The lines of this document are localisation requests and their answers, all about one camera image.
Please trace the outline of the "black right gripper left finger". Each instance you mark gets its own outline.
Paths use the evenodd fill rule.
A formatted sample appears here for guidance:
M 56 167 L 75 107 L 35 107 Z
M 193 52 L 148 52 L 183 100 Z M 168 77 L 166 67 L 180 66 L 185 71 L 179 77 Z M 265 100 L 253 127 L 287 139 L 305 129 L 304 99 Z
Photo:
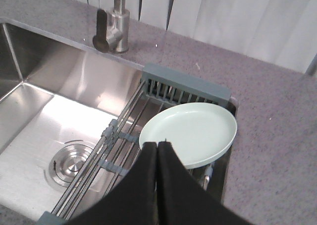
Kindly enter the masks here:
M 127 175 L 67 225 L 153 225 L 157 144 L 146 142 Z

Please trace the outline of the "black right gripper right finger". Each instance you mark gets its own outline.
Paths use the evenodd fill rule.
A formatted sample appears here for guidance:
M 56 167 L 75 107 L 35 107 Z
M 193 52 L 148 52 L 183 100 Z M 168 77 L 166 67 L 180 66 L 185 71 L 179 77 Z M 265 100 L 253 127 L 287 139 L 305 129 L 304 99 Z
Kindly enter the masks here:
M 161 225 L 250 224 L 203 190 L 166 141 L 158 143 L 157 192 Z

